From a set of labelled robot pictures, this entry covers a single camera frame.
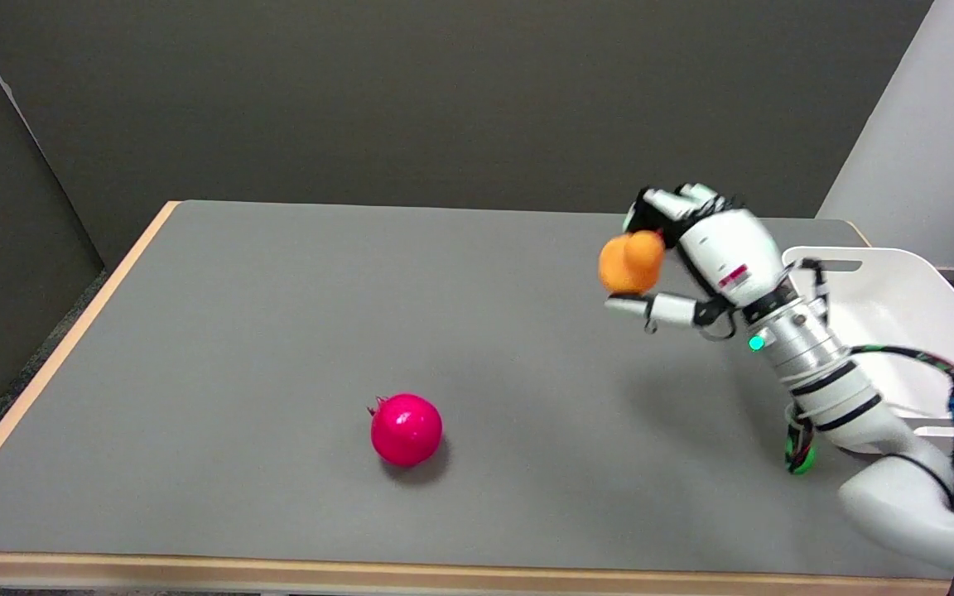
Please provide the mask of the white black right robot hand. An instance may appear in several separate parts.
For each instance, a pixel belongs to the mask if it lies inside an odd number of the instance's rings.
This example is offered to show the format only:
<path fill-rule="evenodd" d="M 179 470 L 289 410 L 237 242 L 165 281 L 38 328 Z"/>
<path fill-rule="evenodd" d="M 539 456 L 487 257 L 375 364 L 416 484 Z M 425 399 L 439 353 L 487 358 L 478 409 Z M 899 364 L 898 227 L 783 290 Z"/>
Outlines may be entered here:
<path fill-rule="evenodd" d="M 700 298 L 653 291 L 668 252 L 700 287 Z M 647 186 L 626 212 L 622 233 L 603 248 L 599 274 L 607 309 L 699 329 L 744 320 L 749 346 L 797 351 L 836 348 L 821 260 L 783 260 L 764 223 L 737 199 L 700 184 Z"/>

